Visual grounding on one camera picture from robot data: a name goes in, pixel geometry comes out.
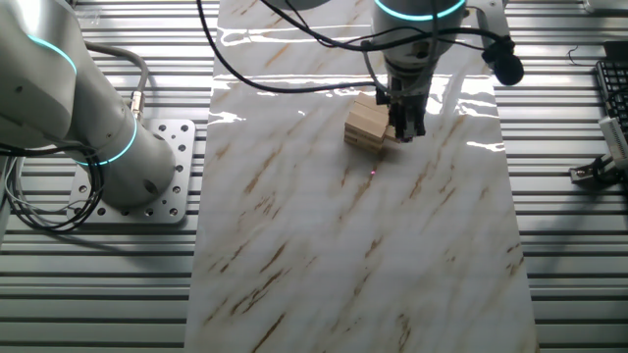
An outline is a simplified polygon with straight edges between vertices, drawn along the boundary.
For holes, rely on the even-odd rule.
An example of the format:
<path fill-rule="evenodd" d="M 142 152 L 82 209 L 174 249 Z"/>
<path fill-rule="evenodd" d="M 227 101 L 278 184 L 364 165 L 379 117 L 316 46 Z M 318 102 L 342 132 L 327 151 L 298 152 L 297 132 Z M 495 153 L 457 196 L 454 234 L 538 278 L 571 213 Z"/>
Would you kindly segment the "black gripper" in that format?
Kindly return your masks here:
<path fill-rule="evenodd" d="M 427 94 L 420 92 L 406 96 L 391 97 L 389 117 L 394 129 L 394 137 L 398 142 L 407 142 L 426 134 L 424 116 L 426 109 Z"/>

